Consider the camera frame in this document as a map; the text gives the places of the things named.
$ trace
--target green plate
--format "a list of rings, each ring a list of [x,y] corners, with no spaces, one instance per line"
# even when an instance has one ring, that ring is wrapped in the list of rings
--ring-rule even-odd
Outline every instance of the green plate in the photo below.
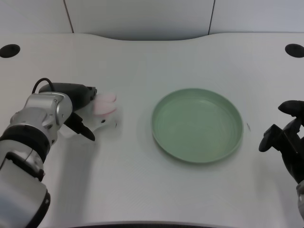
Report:
[[[204,89],[182,89],[156,105],[152,131],[156,142],[174,157],[206,163],[239,148],[243,122],[236,107],[223,96]]]

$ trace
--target white table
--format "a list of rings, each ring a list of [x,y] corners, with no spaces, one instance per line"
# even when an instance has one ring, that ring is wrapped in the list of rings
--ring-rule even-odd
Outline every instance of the white table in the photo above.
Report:
[[[20,110],[41,77],[117,93],[122,121],[82,136],[59,137],[43,182],[51,206],[41,227],[116,221],[175,221],[232,228],[298,228],[296,182],[280,152],[258,151],[271,124],[292,118],[277,107],[304,100],[304,34],[217,34],[185,41],[119,41],[85,34],[1,36],[0,128]],[[227,97],[244,120],[240,150],[209,164],[181,162],[155,145],[150,117],[166,94],[199,87]]]

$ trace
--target round hole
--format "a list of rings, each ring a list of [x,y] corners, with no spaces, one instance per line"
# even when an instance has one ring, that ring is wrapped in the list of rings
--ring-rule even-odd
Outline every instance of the round hole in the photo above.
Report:
[[[20,47],[17,44],[8,44],[0,49],[0,57],[11,58],[20,52]]]
[[[288,44],[285,47],[285,51],[287,54],[295,58],[304,57],[304,47],[298,44]]]

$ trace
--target white wall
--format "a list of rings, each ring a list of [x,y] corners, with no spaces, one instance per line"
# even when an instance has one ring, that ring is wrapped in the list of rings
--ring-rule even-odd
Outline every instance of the white wall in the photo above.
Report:
[[[66,0],[74,32],[126,40],[208,34],[213,0]]]
[[[71,31],[63,0],[0,0],[0,35]]]
[[[66,0],[74,31],[126,40],[208,34],[214,0]],[[0,0],[0,35],[72,32],[64,0]],[[304,32],[304,0],[215,0],[210,34]]]
[[[304,32],[304,0],[216,0],[210,34]]]

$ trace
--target pink toy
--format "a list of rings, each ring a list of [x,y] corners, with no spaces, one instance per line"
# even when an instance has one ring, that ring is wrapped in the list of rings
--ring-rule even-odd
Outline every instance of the pink toy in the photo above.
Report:
[[[114,93],[99,94],[87,106],[75,113],[83,119],[82,123],[92,132],[106,125],[116,127],[115,101],[116,95]],[[65,125],[60,128],[60,132],[67,138],[76,134]]]

